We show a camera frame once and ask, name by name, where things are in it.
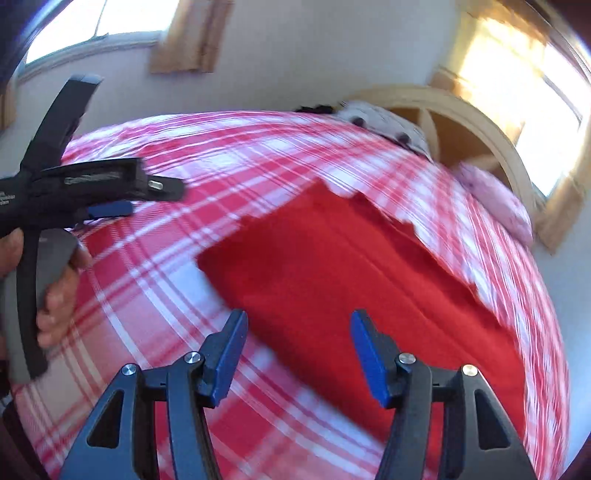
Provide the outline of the red knitted sweater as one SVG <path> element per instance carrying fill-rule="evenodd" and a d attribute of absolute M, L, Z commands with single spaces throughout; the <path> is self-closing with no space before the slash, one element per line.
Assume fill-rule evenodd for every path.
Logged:
<path fill-rule="evenodd" d="M 387 438 L 392 414 L 370 394 L 356 357 L 349 319 L 358 309 L 429 365 L 477 366 L 524 431 L 525 368 L 515 335 L 411 224 L 366 196 L 312 184 L 276 211 L 243 219 L 197 265 L 284 366 L 377 439 Z"/>

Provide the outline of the red white plaid bed cover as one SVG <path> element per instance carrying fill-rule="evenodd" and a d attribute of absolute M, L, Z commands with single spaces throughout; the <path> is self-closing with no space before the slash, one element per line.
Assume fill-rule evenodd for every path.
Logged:
<path fill-rule="evenodd" d="M 564 468 L 569 377 L 555 310 L 530 250 L 444 166 L 327 116 L 287 112 L 167 115 L 74 140 L 69 163 L 139 156 L 150 172 L 186 182 L 179 203 L 143 203 L 98 222 L 82 241 L 72 326 L 16 408 L 46 472 L 56 478 L 92 407 L 119 368 L 169 364 L 218 330 L 231 307 L 198 255 L 322 182 L 366 196 L 413 226 L 420 242 L 513 333 L 525 368 L 518 432 L 541 479 Z M 228 479 L 369 479 L 385 440 L 353 423 L 301 381 L 249 329 L 228 398 L 207 415 Z"/>

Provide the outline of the beige side window curtain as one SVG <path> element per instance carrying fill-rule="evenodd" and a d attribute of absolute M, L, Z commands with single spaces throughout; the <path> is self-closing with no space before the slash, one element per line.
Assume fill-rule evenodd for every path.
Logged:
<path fill-rule="evenodd" d="M 233 7 L 235 2 L 228 0 L 179 1 L 167 30 L 152 48 L 149 72 L 212 73 Z"/>

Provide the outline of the black cloth beside pillow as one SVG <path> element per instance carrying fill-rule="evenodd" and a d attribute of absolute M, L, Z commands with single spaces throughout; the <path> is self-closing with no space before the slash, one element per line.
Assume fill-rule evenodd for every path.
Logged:
<path fill-rule="evenodd" d="M 338 109 L 332 105 L 318 104 L 315 106 L 300 106 L 294 110 L 294 113 L 333 115 L 337 111 Z"/>

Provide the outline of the beige curtain behind headboard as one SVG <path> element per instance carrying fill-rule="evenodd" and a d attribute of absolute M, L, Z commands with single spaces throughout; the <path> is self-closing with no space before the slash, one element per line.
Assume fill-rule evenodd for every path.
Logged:
<path fill-rule="evenodd" d="M 549 2 L 459 1 L 456 8 L 458 22 L 453 40 L 431 77 L 432 86 L 449 91 L 467 102 L 460 92 L 458 69 L 474 32 L 469 25 L 470 17 L 506 21 L 524 32 L 550 41 L 590 86 L 590 53 L 565 17 Z M 559 181 L 549 198 L 542 197 L 538 191 L 537 194 L 540 199 L 536 202 L 535 232 L 544 247 L 554 253 L 574 227 L 590 194 L 590 113 L 574 167 Z"/>

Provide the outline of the pink pillow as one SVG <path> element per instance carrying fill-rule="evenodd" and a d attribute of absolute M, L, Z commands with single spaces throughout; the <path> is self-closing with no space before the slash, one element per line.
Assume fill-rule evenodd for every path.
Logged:
<path fill-rule="evenodd" d="M 464 162 L 453 170 L 453 174 L 516 240 L 527 248 L 533 245 L 532 223 L 525 205 L 497 177 Z"/>

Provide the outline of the grey patterned pillow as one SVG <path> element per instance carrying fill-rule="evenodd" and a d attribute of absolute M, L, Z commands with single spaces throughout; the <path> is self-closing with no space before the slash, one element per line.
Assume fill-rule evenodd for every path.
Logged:
<path fill-rule="evenodd" d="M 415 123 L 390 110 L 362 100 L 351 100 L 342 103 L 332 116 L 379 135 L 429 161 L 433 161 L 423 130 Z"/>

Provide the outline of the cream wooden headboard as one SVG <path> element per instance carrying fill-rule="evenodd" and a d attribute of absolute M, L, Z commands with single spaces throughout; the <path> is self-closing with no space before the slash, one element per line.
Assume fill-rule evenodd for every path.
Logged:
<path fill-rule="evenodd" d="M 537 213 L 530 176 L 512 141 L 479 109 L 452 93 L 428 86 L 391 84 L 360 90 L 346 100 L 366 101 L 418 125 L 432 158 L 453 168 L 471 163 L 495 175 Z"/>

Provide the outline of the window behind headboard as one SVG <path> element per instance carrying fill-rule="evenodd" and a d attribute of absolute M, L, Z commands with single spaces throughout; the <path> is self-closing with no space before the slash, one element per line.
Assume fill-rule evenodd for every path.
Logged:
<path fill-rule="evenodd" d="M 574 167 L 590 86 L 550 41 L 481 17 L 459 62 L 460 92 L 515 145 L 535 189 L 549 198 Z"/>

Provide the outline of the side wall window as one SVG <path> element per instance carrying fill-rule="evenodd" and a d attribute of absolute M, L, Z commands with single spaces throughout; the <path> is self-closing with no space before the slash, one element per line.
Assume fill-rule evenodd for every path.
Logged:
<path fill-rule="evenodd" d="M 176 1 L 73 1 L 43 27 L 17 68 L 19 77 L 91 55 L 155 45 Z"/>

